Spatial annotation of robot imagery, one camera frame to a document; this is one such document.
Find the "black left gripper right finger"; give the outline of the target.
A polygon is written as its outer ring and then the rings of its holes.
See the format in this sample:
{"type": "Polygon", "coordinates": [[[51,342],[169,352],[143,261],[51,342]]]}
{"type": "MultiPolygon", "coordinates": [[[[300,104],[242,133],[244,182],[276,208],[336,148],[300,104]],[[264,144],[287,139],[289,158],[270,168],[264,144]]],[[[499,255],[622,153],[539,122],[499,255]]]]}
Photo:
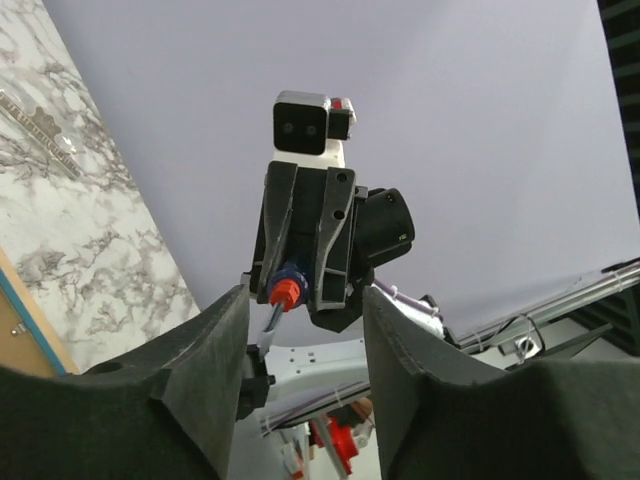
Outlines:
{"type": "Polygon", "coordinates": [[[487,365],[364,292],[364,336],[386,479],[635,479],[639,364],[487,365]]]}

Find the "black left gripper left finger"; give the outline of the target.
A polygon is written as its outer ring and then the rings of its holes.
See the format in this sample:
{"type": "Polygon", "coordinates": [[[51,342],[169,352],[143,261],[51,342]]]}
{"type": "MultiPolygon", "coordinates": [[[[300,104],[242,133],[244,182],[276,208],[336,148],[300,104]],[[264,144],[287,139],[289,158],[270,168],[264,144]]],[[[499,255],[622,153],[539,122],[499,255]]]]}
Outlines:
{"type": "Polygon", "coordinates": [[[210,307],[81,375],[1,371],[5,479],[222,479],[247,346],[249,297],[210,307]]]}

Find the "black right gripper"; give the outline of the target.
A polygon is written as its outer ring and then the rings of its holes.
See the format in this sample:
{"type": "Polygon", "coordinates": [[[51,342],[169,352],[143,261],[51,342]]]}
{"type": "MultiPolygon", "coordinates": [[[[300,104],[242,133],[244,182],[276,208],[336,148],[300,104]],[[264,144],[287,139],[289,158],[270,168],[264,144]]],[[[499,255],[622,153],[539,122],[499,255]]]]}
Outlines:
{"type": "Polygon", "coordinates": [[[411,249],[415,229],[395,189],[368,190],[353,170],[298,169],[272,161],[265,176],[261,224],[248,285],[268,303],[268,285],[283,264],[300,257],[311,322],[340,333],[362,314],[362,295],[377,267],[411,249]]]}

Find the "blue red screwdriver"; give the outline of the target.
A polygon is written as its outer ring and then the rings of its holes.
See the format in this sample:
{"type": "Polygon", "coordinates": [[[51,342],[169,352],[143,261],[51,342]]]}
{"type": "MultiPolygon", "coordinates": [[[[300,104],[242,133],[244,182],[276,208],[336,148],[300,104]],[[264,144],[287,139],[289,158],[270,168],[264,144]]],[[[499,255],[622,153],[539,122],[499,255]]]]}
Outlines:
{"type": "Polygon", "coordinates": [[[309,295],[307,272],[300,257],[287,260],[267,284],[271,313],[256,342],[264,358],[273,343],[283,315],[304,304],[309,295]]]}

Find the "blue picture frame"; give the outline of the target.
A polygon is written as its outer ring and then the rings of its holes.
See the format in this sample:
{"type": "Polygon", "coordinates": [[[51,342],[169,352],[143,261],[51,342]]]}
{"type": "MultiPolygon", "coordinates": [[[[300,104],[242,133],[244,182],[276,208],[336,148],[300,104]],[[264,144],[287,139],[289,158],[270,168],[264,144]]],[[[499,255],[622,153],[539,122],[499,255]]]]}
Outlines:
{"type": "Polygon", "coordinates": [[[78,374],[68,349],[1,251],[1,366],[38,377],[78,374]],[[27,331],[13,336],[23,323],[27,331]]]}

